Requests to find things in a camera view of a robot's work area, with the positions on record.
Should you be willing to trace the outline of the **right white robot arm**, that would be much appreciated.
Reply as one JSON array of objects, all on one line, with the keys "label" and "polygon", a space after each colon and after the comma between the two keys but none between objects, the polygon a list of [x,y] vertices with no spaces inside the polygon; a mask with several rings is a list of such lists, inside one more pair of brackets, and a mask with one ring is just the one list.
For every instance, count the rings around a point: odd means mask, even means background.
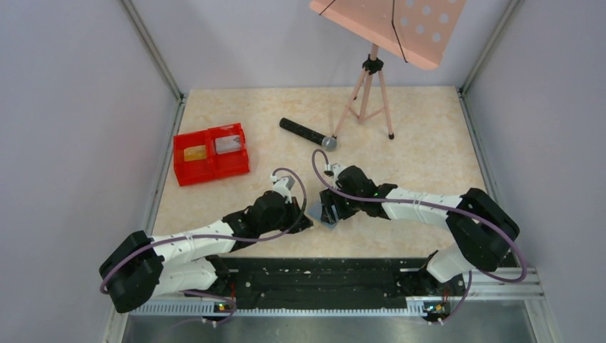
[{"label": "right white robot arm", "polygon": [[423,270],[440,283],[478,269],[495,271],[520,234],[513,219],[483,190],[463,195],[414,192],[396,184],[376,185],[357,166],[328,164],[333,185],[320,193],[322,221],[336,224],[358,212],[386,220],[408,220],[449,232],[454,243],[431,254]]}]

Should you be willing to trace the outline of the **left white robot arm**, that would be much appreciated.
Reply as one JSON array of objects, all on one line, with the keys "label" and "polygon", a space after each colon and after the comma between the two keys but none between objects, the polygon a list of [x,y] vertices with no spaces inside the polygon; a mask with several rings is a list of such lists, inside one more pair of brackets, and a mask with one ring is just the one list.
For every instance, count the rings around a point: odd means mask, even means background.
[{"label": "left white robot arm", "polygon": [[229,270],[220,254],[312,225],[296,198],[267,191],[253,205],[198,229],[156,237],[132,232],[99,267],[100,291],[126,313],[160,295],[221,289]]}]

